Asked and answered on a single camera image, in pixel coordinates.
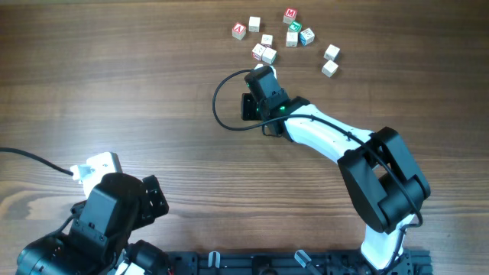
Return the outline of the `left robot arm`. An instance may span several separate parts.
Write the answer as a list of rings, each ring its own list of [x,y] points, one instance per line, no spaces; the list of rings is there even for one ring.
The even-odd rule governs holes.
[[[139,180],[108,173],[87,200],[71,208],[58,228],[18,255],[18,274],[169,274],[169,257],[131,233],[166,215],[169,206],[155,176]]]

